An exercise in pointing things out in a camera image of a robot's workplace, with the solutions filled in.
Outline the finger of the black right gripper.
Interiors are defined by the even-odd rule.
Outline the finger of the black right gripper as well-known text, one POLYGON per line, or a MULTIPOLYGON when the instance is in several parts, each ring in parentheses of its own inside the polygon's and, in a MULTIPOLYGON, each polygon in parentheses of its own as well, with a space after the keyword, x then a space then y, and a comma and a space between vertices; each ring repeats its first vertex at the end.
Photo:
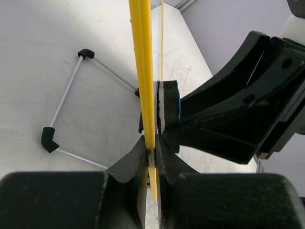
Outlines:
POLYGON ((279 108, 268 101, 234 107, 214 106, 166 130, 169 145, 195 148, 214 156, 248 164, 275 127, 279 108))

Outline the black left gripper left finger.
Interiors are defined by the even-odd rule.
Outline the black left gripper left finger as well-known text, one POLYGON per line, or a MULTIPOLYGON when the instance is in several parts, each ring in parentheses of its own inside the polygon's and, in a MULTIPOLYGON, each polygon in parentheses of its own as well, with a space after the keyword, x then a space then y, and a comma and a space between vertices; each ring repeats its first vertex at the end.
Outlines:
POLYGON ((145 228, 147 151, 144 136, 132 150, 104 172, 96 229, 145 228))

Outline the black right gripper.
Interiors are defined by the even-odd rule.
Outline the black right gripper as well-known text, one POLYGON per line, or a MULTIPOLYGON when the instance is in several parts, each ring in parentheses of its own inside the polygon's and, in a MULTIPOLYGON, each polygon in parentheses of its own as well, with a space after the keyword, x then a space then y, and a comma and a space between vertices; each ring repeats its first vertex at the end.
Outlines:
POLYGON ((230 61, 211 79, 181 99, 180 120, 191 119, 252 85, 262 107, 258 127, 267 133, 256 152, 268 159, 293 134, 305 133, 305 47, 290 39, 251 31, 230 61))

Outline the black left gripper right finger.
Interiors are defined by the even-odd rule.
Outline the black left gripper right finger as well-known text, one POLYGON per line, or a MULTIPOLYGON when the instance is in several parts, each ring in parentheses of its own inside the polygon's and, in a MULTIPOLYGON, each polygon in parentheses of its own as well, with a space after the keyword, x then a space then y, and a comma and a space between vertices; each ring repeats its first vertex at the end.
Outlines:
POLYGON ((187 175, 199 173, 172 152, 159 134, 156 135, 156 172, 159 228, 189 228, 187 175))

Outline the blue black whiteboard eraser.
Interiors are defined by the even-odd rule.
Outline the blue black whiteboard eraser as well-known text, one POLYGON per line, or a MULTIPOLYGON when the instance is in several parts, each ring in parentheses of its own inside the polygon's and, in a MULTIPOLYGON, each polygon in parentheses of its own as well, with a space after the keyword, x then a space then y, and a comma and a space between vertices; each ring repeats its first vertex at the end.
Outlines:
POLYGON ((177 80, 156 81, 155 108, 156 132, 163 134, 180 122, 181 99, 177 80))

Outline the yellow framed whiteboard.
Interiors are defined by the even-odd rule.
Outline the yellow framed whiteboard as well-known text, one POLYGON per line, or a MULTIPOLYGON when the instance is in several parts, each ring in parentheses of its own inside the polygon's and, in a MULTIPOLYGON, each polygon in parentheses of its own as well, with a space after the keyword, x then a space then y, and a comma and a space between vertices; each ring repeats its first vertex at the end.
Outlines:
POLYGON ((156 168, 156 137, 153 84, 153 47, 151 28, 151 2, 149 0, 129 1, 136 69, 141 102, 145 145, 148 152, 148 171, 152 200, 158 199, 156 168))

